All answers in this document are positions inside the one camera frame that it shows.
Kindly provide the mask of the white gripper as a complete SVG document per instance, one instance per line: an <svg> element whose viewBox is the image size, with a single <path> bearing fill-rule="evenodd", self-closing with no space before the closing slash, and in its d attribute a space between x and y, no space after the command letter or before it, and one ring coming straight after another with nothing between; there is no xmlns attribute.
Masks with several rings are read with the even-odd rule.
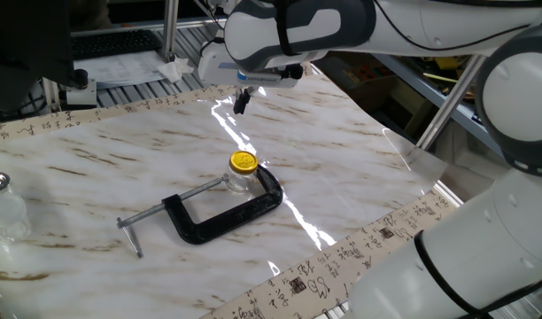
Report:
<svg viewBox="0 0 542 319"><path fill-rule="evenodd" d="M198 75L203 84L237 85L239 66L232 60L223 43L205 43L200 51ZM253 89L248 87L241 93L233 107L234 114L243 114Z"/></svg>

